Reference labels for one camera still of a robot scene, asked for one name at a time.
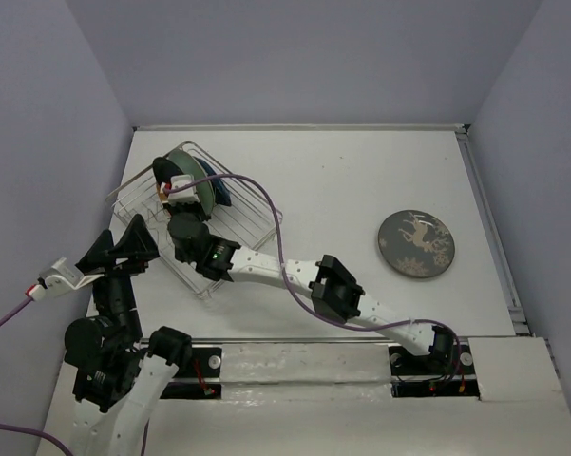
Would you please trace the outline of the dark blue plate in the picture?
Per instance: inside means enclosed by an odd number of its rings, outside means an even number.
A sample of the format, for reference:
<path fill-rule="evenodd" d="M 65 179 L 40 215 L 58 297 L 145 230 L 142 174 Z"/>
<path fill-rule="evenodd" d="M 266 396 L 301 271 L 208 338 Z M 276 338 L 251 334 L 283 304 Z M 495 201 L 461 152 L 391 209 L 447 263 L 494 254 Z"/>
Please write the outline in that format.
<path fill-rule="evenodd" d="M 214 176 L 217 174 L 214 168 L 205 160 L 197 158 L 197 162 L 203 168 L 207 176 Z M 231 193 L 223 183 L 222 179 L 214 179 L 211 180 L 210 183 L 215 193 L 216 205 L 231 207 L 232 206 Z"/>

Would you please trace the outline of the teal flower plate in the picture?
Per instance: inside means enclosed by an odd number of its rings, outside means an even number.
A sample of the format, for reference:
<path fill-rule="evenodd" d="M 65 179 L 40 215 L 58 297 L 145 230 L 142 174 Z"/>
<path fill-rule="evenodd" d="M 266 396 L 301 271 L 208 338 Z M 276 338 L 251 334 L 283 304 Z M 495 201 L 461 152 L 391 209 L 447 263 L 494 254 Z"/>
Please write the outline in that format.
<path fill-rule="evenodd" d="M 187 175 L 191 181 L 199 181 L 208 176 L 201 160 L 181 149 L 170 151 L 167 154 L 167 159 L 179 168 L 178 175 Z M 201 219 L 209 219 L 216 205 L 216 193 L 212 183 L 210 181 L 199 183 L 193 190 L 199 200 Z"/>

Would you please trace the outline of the glossy black plate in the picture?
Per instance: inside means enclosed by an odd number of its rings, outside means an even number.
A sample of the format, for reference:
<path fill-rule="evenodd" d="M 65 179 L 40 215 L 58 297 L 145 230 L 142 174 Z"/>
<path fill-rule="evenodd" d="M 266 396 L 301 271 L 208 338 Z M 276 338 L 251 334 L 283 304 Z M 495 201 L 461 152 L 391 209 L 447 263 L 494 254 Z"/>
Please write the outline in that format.
<path fill-rule="evenodd" d="M 152 172 L 159 188 L 170 184 L 172 177 L 182 174 L 181 169 L 166 157 L 157 157 L 152 161 Z"/>

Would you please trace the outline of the grey deer plate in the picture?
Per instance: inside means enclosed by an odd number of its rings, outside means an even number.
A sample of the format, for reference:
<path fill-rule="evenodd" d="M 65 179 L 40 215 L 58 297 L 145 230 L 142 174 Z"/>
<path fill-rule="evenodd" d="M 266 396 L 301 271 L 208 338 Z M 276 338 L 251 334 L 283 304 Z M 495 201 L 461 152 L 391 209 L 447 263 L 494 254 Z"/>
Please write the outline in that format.
<path fill-rule="evenodd" d="M 379 252 L 397 273 L 431 279 L 449 269 L 456 247 L 452 233 L 434 215 L 402 210 L 389 215 L 377 234 Z"/>

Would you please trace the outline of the orange woven plate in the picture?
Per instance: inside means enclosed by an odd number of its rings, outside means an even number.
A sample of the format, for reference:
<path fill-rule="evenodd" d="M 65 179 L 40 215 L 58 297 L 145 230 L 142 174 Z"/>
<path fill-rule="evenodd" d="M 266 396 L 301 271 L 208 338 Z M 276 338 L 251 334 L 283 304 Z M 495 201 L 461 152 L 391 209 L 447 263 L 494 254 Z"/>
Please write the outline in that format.
<path fill-rule="evenodd" d="M 168 205 L 168 196 L 163 192 L 163 190 L 158 187 L 157 188 L 157 195 L 162 205 Z"/>

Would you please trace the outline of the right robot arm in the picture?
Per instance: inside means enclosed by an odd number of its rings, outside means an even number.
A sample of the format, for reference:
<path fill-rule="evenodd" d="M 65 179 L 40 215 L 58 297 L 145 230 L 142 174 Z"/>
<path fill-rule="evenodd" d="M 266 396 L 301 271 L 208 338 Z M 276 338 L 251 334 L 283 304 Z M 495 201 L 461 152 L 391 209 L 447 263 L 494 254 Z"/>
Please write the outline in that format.
<path fill-rule="evenodd" d="M 426 371 L 439 372 L 457 363 L 460 349 L 452 329 L 431 319 L 399 316 L 367 294 L 334 256 L 286 260 L 281 245 L 276 256 L 262 254 L 211 234 L 204 223 L 187 214 L 172 217 L 167 232 L 176 260 L 193 265 L 200 276 L 284 289 L 322 322 L 351 332 L 381 334 L 398 343 L 417 356 Z"/>

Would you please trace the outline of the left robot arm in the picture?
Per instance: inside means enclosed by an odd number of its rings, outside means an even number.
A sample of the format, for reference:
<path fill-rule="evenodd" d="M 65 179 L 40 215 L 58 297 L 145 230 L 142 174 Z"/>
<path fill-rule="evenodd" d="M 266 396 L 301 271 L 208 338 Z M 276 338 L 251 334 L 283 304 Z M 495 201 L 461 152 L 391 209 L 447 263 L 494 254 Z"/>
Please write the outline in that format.
<path fill-rule="evenodd" d="M 101 232 L 77 266 L 90 278 L 97 311 L 72 322 L 65 333 L 66 364 L 76 370 L 74 455 L 130 455 L 163 391 L 191 364 L 190 335 L 165 326 L 146 348 L 132 276 L 146 271 L 159 250 L 141 216 L 119 241 Z"/>

